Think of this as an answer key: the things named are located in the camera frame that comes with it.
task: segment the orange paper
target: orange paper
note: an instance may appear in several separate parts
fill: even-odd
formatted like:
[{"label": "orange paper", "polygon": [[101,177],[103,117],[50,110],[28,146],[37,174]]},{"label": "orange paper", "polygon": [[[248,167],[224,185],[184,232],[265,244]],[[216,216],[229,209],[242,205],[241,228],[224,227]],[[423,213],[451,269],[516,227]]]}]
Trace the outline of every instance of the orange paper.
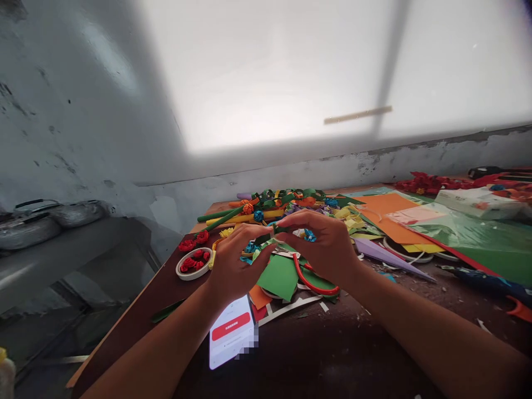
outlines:
[{"label": "orange paper", "polygon": [[249,292],[249,296],[251,296],[251,300],[253,301],[253,304],[255,305],[257,310],[265,307],[272,301],[272,298],[267,296],[258,285],[255,285],[251,289],[251,291]]},{"label": "orange paper", "polygon": [[433,244],[427,238],[408,230],[406,227],[394,222],[386,217],[387,213],[402,211],[403,209],[419,206],[412,201],[401,197],[399,194],[390,193],[378,196],[354,197],[353,199],[365,202],[360,212],[371,220],[379,229],[384,231],[392,240],[398,244]]}]

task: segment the wooden table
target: wooden table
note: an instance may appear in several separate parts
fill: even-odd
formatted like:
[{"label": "wooden table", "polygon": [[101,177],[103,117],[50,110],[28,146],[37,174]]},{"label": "wooden table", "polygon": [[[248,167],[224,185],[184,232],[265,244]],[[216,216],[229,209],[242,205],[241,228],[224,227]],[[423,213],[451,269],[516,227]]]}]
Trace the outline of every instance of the wooden table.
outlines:
[{"label": "wooden table", "polygon": [[[348,193],[381,184],[327,190]],[[211,205],[206,214],[228,209],[228,202]],[[204,223],[194,226],[198,232]],[[208,244],[218,238],[213,230]],[[207,279],[208,273],[192,282],[179,280],[175,267],[182,254],[176,249],[152,281],[113,326],[81,368],[69,381],[77,398],[153,325],[156,311],[188,297]],[[508,316],[512,305],[487,298],[465,286],[449,273],[436,268],[448,264],[437,259],[420,268],[438,280],[428,283],[397,273],[397,283],[465,319],[482,320],[498,338],[530,355],[532,325]],[[400,345],[349,295],[342,292],[335,305],[324,313],[318,303],[305,308],[308,317],[297,319],[301,310],[277,318],[260,328],[259,347],[252,355],[231,361],[211,371],[208,340],[200,346],[174,397],[312,397],[322,395],[372,397],[443,397],[434,384],[403,351]]]}]

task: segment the green paper strip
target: green paper strip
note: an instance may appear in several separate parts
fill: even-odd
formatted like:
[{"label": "green paper strip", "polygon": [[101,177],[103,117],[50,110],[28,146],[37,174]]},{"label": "green paper strip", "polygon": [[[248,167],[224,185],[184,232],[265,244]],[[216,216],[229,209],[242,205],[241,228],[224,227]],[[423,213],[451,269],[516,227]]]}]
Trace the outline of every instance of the green paper strip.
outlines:
[{"label": "green paper strip", "polygon": [[227,215],[225,215],[223,218],[217,220],[216,222],[214,222],[212,225],[210,226],[207,226],[206,228],[204,228],[203,230],[201,231],[211,231],[212,229],[215,229],[217,228],[220,224],[224,224],[226,221],[228,221],[229,219],[231,219],[233,216],[236,216],[238,215],[239,213],[241,213],[241,211],[244,210],[244,206],[242,205],[240,208],[236,208],[236,209],[233,209],[230,213],[228,213]]}]

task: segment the phone screen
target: phone screen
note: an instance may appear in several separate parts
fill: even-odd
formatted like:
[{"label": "phone screen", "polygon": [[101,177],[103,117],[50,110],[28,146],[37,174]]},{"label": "phone screen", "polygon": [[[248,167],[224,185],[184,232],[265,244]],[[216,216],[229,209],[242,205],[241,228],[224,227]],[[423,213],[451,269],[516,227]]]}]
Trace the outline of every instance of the phone screen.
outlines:
[{"label": "phone screen", "polygon": [[209,367],[214,370],[254,347],[257,341],[248,296],[243,296],[224,309],[209,334]]}]

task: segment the blue paper flower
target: blue paper flower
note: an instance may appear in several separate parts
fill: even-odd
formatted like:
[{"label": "blue paper flower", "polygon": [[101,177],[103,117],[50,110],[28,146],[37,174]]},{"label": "blue paper flower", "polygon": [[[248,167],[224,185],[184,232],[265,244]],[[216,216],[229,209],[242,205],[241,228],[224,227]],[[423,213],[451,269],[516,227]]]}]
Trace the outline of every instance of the blue paper flower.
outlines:
[{"label": "blue paper flower", "polygon": [[253,219],[256,221],[256,222],[262,222],[264,220],[264,212],[262,211],[255,211],[253,213]]},{"label": "blue paper flower", "polygon": [[331,208],[336,208],[338,206],[338,200],[334,198],[326,198],[325,204],[330,206]]},{"label": "blue paper flower", "polygon": [[260,249],[258,245],[255,245],[254,243],[250,242],[248,243],[248,246],[245,248],[245,253],[254,253],[256,249]]},{"label": "blue paper flower", "polygon": [[314,242],[316,241],[316,236],[314,233],[308,229],[305,229],[305,241]]}]

